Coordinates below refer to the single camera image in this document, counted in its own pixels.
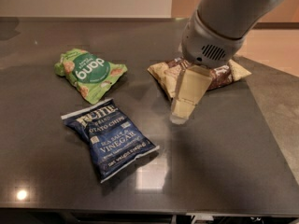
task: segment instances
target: chip bag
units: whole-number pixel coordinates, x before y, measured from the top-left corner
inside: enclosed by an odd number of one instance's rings
[[[54,67],[58,76],[66,77],[82,97],[93,105],[127,71],[125,64],[104,61],[82,49],[72,49],[62,54]]]
[[[174,60],[152,64],[148,71],[159,82],[169,100],[172,100],[176,96],[178,76],[181,70],[191,66],[192,64],[187,60],[178,57]],[[207,88],[208,91],[227,86],[251,74],[250,71],[233,60],[221,67],[209,69],[209,73],[212,77],[212,82]]]
[[[137,158],[158,150],[112,99],[62,116],[90,146],[93,164],[104,182]]]

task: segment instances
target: black table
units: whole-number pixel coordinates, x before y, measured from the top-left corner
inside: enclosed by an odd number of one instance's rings
[[[299,105],[299,78],[236,57],[253,74],[209,91],[187,124],[172,124],[170,103],[147,68],[180,55],[185,23],[2,20],[0,208],[83,216],[299,217],[298,184],[274,138],[290,141],[278,127],[290,127],[292,118],[269,113],[280,103]],[[61,121],[61,115],[90,106],[54,74],[60,54],[72,48],[127,64],[128,73],[106,97],[161,147],[104,184],[88,146]],[[20,189],[29,192],[24,201],[16,199]]]

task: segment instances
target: blue chip bag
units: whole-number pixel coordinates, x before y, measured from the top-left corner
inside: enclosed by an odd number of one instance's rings
[[[62,120],[89,144],[101,183],[137,158],[159,149],[115,106],[112,99],[62,116]]]

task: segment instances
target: gray wall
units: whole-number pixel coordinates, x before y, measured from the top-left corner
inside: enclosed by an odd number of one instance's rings
[[[169,18],[172,0],[0,0],[0,17]]]

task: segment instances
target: green logo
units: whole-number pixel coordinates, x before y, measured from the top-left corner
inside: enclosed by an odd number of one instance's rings
[[[74,60],[73,74],[82,83],[98,83],[107,78],[110,64],[90,53],[82,54]]]

